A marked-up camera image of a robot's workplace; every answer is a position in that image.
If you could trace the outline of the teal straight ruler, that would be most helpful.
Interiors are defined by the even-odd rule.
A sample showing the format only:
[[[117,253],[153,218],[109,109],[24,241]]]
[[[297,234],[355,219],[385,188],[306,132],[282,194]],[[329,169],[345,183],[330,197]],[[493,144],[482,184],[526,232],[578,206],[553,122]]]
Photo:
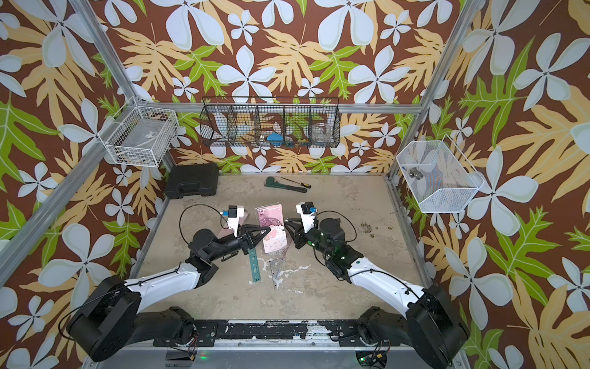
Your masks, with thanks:
[[[258,263],[258,255],[256,248],[250,249],[248,252],[248,258],[250,262],[250,272],[252,277],[252,283],[256,284],[261,281],[261,272]]]

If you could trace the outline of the clear triangle ruler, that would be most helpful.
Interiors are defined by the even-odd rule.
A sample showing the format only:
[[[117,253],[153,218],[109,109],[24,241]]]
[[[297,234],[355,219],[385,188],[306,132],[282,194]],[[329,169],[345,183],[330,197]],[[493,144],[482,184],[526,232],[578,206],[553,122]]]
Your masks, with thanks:
[[[273,258],[269,260],[269,268],[270,268],[270,277],[273,283],[273,289],[277,291],[281,284],[283,283],[282,273],[283,273],[283,266],[284,266],[284,259],[283,258]]]

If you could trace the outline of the pink ruler set pouch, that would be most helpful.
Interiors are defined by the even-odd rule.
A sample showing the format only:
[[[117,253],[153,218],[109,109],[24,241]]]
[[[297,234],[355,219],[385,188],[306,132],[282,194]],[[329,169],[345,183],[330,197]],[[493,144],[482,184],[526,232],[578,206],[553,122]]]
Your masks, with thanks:
[[[217,237],[218,238],[223,238],[225,236],[228,235],[234,235],[236,230],[238,229],[238,226],[243,226],[245,225],[247,219],[249,217],[249,212],[245,211],[244,215],[240,218],[238,218],[238,220],[234,221],[232,218],[230,219],[230,227],[228,229],[222,229],[220,230],[220,232],[218,233]]]

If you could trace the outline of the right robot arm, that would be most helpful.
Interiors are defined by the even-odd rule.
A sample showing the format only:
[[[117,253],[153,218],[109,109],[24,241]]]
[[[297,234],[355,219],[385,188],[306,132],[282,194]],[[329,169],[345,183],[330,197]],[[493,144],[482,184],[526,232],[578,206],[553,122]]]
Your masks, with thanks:
[[[453,363],[470,338],[470,330],[442,288],[411,284],[379,268],[349,244],[336,218],[289,218],[285,227],[296,248],[309,245],[320,253],[338,280],[371,292],[393,308],[388,313],[371,307],[360,316],[357,326],[364,343],[410,346],[432,368],[447,368]]]

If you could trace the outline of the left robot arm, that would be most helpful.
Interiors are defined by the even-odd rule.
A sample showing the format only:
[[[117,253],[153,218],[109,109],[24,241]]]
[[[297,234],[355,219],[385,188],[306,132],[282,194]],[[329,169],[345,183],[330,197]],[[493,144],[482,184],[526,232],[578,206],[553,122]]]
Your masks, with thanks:
[[[180,307],[149,312],[152,305],[207,284],[218,271],[215,261],[248,254],[270,233],[269,227],[245,224],[218,238],[201,229],[189,244],[190,256],[178,266],[144,278],[104,279],[70,318],[69,337],[92,359],[104,361],[123,347],[143,341],[173,347],[192,343],[195,320]]]

